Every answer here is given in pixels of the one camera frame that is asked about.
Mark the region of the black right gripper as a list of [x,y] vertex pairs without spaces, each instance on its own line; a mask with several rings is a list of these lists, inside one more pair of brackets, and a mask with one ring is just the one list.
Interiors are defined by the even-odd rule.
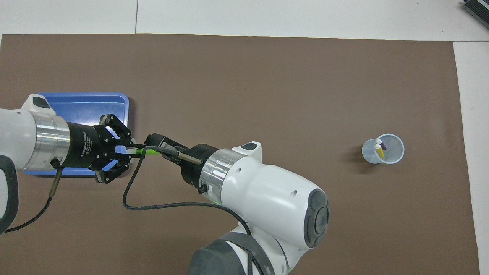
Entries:
[[[204,143],[189,148],[158,133],[149,134],[144,141],[144,145],[145,149],[152,149],[161,155],[162,158],[176,165],[180,165],[183,180],[189,185],[194,186],[198,193],[203,194],[207,191],[206,184],[200,183],[201,172],[206,161],[213,153],[218,151],[218,148]],[[178,158],[178,153],[180,152],[185,152],[186,155],[199,159],[201,164],[194,164],[185,160],[181,161]]]

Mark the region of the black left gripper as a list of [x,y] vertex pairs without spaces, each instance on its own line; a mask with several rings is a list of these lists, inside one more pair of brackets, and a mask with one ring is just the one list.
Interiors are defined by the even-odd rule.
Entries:
[[62,167],[88,168],[95,171],[97,183],[110,183],[124,174],[133,157],[126,155],[117,159],[117,163],[109,170],[101,170],[111,160],[104,158],[105,152],[111,152],[112,146],[144,148],[145,145],[133,141],[132,132],[114,114],[100,117],[97,126],[68,122],[70,146]]

